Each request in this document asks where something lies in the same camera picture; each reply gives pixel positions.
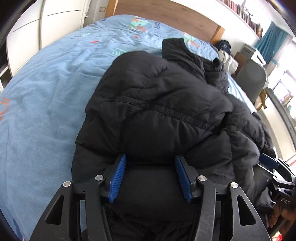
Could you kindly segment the black puffer coat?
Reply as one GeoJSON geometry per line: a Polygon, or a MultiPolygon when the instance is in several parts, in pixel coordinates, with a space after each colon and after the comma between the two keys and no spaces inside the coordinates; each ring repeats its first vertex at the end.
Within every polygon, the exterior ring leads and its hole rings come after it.
{"type": "Polygon", "coordinates": [[[175,157],[212,182],[236,182],[258,213],[273,204],[254,166],[274,156],[257,113],[229,94],[222,63],[193,54],[183,39],[162,42],[160,57],[128,52],[100,80],[76,138],[74,183],[126,156],[118,197],[107,205],[113,240],[187,240],[197,212],[181,191],[175,157]]]}

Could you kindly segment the grey desk chair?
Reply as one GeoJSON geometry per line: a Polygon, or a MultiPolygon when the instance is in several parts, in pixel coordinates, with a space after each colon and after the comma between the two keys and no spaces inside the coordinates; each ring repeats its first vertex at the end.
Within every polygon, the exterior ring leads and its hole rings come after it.
{"type": "Polygon", "coordinates": [[[254,104],[267,83],[266,70],[251,59],[247,59],[235,77],[236,83],[254,104]]]}

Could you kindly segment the white wardrobe with drawers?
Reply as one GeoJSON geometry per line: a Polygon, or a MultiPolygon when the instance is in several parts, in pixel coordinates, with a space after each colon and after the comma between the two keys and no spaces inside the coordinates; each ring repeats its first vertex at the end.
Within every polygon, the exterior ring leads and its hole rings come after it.
{"type": "Polygon", "coordinates": [[[41,49],[84,25],[90,1],[35,1],[16,15],[1,38],[1,91],[41,49]]]}

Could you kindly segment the teal curtain right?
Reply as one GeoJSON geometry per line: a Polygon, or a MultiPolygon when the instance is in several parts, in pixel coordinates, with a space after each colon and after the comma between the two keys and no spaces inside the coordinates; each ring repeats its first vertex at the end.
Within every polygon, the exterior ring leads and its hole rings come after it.
{"type": "Polygon", "coordinates": [[[285,30],[271,21],[264,36],[255,44],[255,49],[262,55],[266,64],[273,59],[288,36],[290,35],[285,30]]]}

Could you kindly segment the wooden headboard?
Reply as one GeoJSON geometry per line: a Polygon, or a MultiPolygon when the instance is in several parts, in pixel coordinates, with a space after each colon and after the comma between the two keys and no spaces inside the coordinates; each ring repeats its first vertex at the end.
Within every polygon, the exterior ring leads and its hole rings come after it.
{"type": "Polygon", "coordinates": [[[133,15],[161,22],[215,45],[225,29],[206,16],[182,4],[168,0],[109,1],[105,17],[133,15]]]}

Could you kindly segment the row of books on shelf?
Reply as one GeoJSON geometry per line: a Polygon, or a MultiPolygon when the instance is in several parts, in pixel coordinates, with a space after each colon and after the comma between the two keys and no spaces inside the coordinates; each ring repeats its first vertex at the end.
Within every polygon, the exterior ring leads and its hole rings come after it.
{"type": "Polygon", "coordinates": [[[241,4],[236,3],[236,1],[230,0],[220,0],[223,4],[229,7],[233,12],[235,12],[241,19],[243,19],[250,28],[256,33],[259,39],[262,38],[263,28],[259,21],[255,21],[254,14],[252,14],[246,7],[246,1],[241,4]]]}

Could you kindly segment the blue dinosaur print bed sheet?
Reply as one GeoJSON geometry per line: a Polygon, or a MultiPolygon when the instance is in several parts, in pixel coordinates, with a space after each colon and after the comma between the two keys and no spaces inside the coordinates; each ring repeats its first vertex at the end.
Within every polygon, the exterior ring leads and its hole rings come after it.
{"type": "Polygon", "coordinates": [[[85,107],[119,55],[160,55],[162,40],[183,38],[213,60],[210,43],[138,16],[113,16],[77,30],[33,56],[1,94],[1,212],[18,240],[28,240],[41,214],[71,176],[74,142],[85,107]]]}

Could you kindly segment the yellow brown garment on chair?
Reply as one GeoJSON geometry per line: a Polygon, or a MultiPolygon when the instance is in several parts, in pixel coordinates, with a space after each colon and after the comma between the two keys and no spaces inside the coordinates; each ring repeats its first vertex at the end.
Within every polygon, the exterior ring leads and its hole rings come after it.
{"type": "Polygon", "coordinates": [[[260,92],[260,94],[259,94],[259,96],[257,97],[257,99],[256,99],[256,101],[255,101],[255,104],[254,104],[254,106],[256,107],[256,110],[257,110],[257,111],[259,111],[259,110],[262,109],[262,108],[263,108],[263,109],[266,109],[266,108],[267,108],[265,101],[266,101],[266,90],[263,89],[263,90],[260,92]]]}

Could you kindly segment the white printer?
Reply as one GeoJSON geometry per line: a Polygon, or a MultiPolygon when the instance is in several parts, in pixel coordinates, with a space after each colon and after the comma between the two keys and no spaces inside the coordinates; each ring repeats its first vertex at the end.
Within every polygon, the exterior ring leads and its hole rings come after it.
{"type": "Polygon", "coordinates": [[[244,44],[240,53],[244,55],[247,59],[253,60],[261,67],[264,67],[266,65],[266,61],[264,60],[262,54],[260,54],[260,52],[256,48],[248,44],[244,44]]]}

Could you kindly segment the desk with metal frame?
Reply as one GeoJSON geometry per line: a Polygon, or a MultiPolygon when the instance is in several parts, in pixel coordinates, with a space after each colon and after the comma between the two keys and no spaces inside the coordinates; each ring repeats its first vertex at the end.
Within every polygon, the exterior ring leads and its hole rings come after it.
{"type": "Polygon", "coordinates": [[[273,90],[270,88],[266,88],[266,93],[268,98],[271,100],[277,111],[279,112],[285,127],[292,139],[293,146],[295,148],[295,121],[290,116],[289,112],[283,107],[280,101],[277,99],[276,95],[274,94],[273,90]]]}

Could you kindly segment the black backpack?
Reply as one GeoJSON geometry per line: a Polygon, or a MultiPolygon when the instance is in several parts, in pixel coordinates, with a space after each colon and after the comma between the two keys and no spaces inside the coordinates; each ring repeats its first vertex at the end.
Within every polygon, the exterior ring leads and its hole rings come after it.
{"type": "Polygon", "coordinates": [[[220,40],[215,47],[220,51],[225,51],[227,54],[231,54],[231,45],[228,41],[226,40],[220,40]]]}

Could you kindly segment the white cloth bag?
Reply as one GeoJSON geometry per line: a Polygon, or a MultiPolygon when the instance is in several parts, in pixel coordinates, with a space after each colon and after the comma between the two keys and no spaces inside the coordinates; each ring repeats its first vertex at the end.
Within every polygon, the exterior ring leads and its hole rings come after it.
{"type": "Polygon", "coordinates": [[[239,65],[238,62],[224,50],[219,50],[218,55],[219,55],[220,61],[224,64],[225,69],[231,75],[233,75],[238,68],[238,65],[239,65]]]}

